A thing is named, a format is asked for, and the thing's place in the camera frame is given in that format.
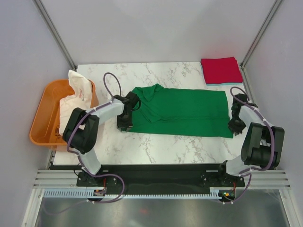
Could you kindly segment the green t shirt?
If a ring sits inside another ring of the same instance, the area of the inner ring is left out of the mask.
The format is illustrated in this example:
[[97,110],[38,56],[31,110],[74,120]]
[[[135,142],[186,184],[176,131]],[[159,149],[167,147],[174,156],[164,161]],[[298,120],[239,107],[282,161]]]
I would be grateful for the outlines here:
[[135,87],[141,107],[132,114],[130,132],[233,138],[228,128],[225,91],[165,88],[160,84]]

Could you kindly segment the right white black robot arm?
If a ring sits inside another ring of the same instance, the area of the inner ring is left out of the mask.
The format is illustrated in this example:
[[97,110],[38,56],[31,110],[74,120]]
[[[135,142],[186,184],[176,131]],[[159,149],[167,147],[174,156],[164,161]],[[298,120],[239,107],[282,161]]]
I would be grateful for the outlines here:
[[233,97],[232,119],[228,123],[232,134],[238,135],[245,128],[241,154],[225,161],[225,170],[217,174],[217,181],[222,186],[233,182],[234,176],[249,172],[272,170],[278,167],[281,159],[285,130],[270,124],[259,112],[258,107],[248,102],[246,94]]

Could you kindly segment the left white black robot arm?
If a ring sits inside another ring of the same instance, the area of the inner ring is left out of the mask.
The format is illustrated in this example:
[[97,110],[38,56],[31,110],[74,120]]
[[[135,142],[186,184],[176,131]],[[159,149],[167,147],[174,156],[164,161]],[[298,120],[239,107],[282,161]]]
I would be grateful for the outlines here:
[[62,138],[67,142],[67,151],[77,155],[82,168],[88,173],[87,180],[93,186],[99,186],[104,181],[104,175],[99,171],[101,163],[94,150],[99,126],[116,117],[117,129],[129,131],[133,127],[132,113],[140,107],[138,95],[129,92],[125,97],[115,95],[109,102],[88,110],[77,107],[72,111]]

